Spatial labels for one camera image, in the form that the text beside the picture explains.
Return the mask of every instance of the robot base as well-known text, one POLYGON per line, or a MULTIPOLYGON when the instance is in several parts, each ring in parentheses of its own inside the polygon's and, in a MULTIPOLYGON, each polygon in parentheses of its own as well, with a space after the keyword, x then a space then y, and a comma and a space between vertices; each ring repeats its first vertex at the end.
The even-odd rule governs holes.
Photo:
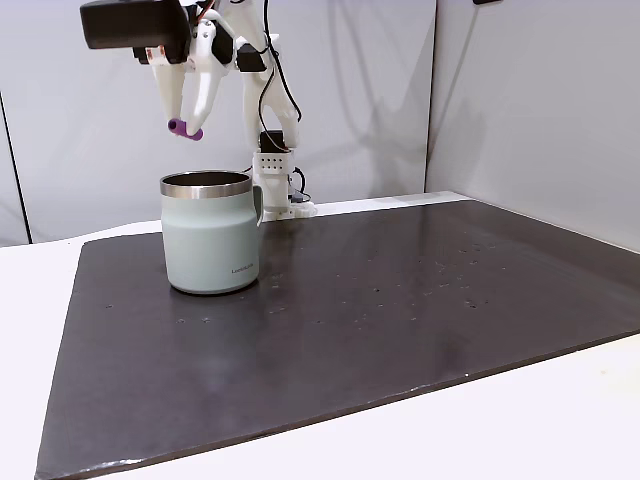
POLYGON ((287 220, 290 218, 311 218, 318 213, 318 209, 313 202, 292 203, 288 210, 270 210, 265 209, 264 221, 272 222, 274 220, 287 220))

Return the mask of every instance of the black board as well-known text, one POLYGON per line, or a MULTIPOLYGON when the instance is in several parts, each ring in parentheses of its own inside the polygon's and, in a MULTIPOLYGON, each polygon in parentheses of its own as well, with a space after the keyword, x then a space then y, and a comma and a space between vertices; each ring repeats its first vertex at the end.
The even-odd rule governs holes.
POLYGON ((37 479, 213 450, 640 329, 639 255, 478 202, 261 232, 259 281, 219 297, 169 287, 160 234, 84 246, 37 479))

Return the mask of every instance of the mug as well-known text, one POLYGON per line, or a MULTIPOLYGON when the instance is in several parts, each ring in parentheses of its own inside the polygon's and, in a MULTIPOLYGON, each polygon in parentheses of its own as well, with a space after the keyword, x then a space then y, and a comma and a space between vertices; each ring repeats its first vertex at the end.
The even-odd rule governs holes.
POLYGON ((249 175, 187 172, 160 180, 162 237, 169 283, 212 295, 258 278, 263 193, 249 175))

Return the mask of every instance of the white robot link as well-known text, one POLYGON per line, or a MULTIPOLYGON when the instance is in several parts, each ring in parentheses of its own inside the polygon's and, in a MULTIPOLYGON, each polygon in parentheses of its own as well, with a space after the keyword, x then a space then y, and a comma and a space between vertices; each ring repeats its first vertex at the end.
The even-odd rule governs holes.
POLYGON ((253 179, 264 190, 265 219, 311 217, 316 209, 293 155, 302 113, 282 70, 278 35, 269 32, 268 0, 263 1, 263 21, 254 0, 100 0, 80 7, 80 14, 89 48, 130 47, 141 64, 152 67, 175 135, 202 139, 220 81, 239 70, 246 135, 255 150, 253 179), (185 113, 187 73, 196 76, 197 97, 185 113), (281 130, 267 130, 267 106, 281 130), (292 186, 294 173, 302 180, 299 189, 292 186))

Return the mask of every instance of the white table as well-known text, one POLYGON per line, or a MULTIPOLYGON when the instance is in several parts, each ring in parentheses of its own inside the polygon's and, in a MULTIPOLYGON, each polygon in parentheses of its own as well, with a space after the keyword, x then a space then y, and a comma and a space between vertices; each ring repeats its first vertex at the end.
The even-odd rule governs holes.
MULTIPOLYGON (((465 200, 443 192, 319 206, 320 215, 465 200)), ((0 478, 32 479, 82 245, 137 223, 0 249, 0 478)), ((118 480, 640 478, 640 336, 118 480)))

